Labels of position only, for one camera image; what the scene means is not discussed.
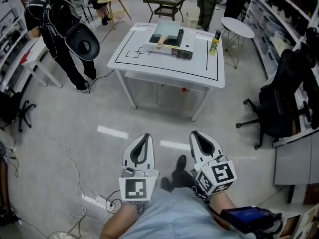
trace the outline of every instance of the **trash can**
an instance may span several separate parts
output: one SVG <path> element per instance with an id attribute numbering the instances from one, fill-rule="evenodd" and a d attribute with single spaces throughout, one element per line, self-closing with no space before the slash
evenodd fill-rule
<path id="1" fill-rule="evenodd" d="M 185 14 L 185 27 L 194 28 L 198 24 L 200 9 L 198 7 L 188 11 Z"/>

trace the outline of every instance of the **frying pan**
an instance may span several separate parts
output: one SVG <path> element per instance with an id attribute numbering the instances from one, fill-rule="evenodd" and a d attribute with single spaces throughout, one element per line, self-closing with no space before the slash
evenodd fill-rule
<path id="1" fill-rule="evenodd" d="M 154 37 L 159 37 L 156 49 L 161 49 L 167 39 L 177 39 L 180 22 L 161 20 L 154 30 Z"/>

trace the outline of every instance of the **gray floor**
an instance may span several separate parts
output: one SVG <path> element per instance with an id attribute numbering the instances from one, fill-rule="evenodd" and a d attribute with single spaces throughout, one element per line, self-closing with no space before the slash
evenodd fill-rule
<path id="1" fill-rule="evenodd" d="M 107 62 L 130 27 L 135 22 L 148 22 L 150 16 L 150 10 L 142 0 L 123 1 L 133 21 L 124 16 L 116 30 L 106 38 L 110 26 L 101 26 L 96 17 L 94 24 L 91 24 L 102 42 L 101 53 L 95 60 L 98 77 L 110 72 Z M 119 6 L 114 3 L 112 7 L 116 9 Z M 188 0 L 182 11 L 186 13 L 194 6 L 196 0 Z M 211 31 L 222 27 L 220 19 L 223 12 L 223 6 L 215 11 Z M 225 62 L 231 63 L 229 54 L 224 55 Z M 75 61 L 83 73 L 80 61 Z M 163 86 L 159 88 L 159 103 L 156 105 L 151 83 L 130 80 L 139 105 L 137 110 L 133 110 L 115 73 L 98 80 L 91 93 L 84 94 L 74 90 L 66 74 L 50 56 L 46 56 L 44 62 L 64 86 L 59 89 L 49 82 L 45 88 L 31 79 L 24 98 L 36 103 L 37 107 L 29 114 L 32 129 L 24 127 L 23 133 L 14 133 L 20 168 L 18 179 L 14 177 L 14 169 L 9 168 L 9 194 L 16 213 L 46 235 L 51 233 L 50 227 L 52 231 L 68 231 L 71 228 L 70 215 L 61 208 L 55 209 L 54 218 L 51 219 L 55 207 L 62 207 L 72 215 L 80 216 L 83 214 L 82 206 L 86 206 L 87 215 L 97 220 L 105 215 L 99 208 L 77 196 L 78 173 L 66 157 L 64 149 L 67 146 L 70 147 L 68 154 L 76 163 L 88 189 L 95 195 L 107 197 L 119 189 L 122 153 L 133 139 L 146 132 L 152 135 L 156 167 L 161 176 L 169 176 L 181 154 L 186 154 L 188 158 L 187 168 L 193 167 L 194 161 L 186 149 L 189 133 L 196 129 L 217 139 L 224 153 L 234 161 L 238 180 L 227 193 L 236 205 L 257 205 L 278 190 L 273 186 L 273 140 L 266 136 L 263 147 L 255 150 L 259 126 L 235 128 L 237 122 L 254 118 L 251 109 L 242 102 L 246 98 L 257 101 L 259 89 L 266 80 L 264 68 L 251 40 L 244 44 L 237 70 L 225 64 L 225 88 L 214 91 L 207 108 L 196 122 L 190 122 L 189 117 L 201 94 L 191 93 L 187 109 L 184 110 L 185 93 L 179 88 Z M 118 135 L 128 137 L 97 132 L 99 125 L 124 132 Z M 182 145 L 165 147 L 165 141 Z M 92 197 L 82 183 L 80 188 Z M 86 238 L 98 238 L 102 225 L 109 217 L 100 223 L 85 219 L 81 226 L 82 234 Z M 0 237 L 43 238 L 26 224 L 1 228 Z"/>

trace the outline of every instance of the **power strip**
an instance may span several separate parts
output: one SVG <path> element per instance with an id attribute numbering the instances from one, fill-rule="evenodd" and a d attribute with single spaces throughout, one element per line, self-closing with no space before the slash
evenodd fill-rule
<path id="1" fill-rule="evenodd" d="M 108 210 L 109 212 L 112 212 L 114 210 L 114 208 L 116 207 L 116 205 L 112 204 L 112 206 L 110 206 L 111 204 L 111 201 L 106 201 L 106 199 L 102 196 L 97 196 L 96 199 L 93 199 L 93 198 L 90 198 L 90 197 L 87 197 L 85 195 L 82 194 L 82 199 L 91 203 L 91 204 L 94 204 L 104 210 Z"/>

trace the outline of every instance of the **bottle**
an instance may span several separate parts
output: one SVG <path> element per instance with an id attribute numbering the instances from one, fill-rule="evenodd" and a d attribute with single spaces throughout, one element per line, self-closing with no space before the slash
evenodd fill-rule
<path id="1" fill-rule="evenodd" d="M 209 54 L 210 55 L 215 55 L 216 51 L 217 51 L 217 47 L 219 44 L 219 38 L 220 38 L 220 34 L 221 32 L 219 30 L 216 31 L 215 33 L 215 37 L 213 38 L 211 45 L 210 45 L 210 49 L 209 49 Z"/>

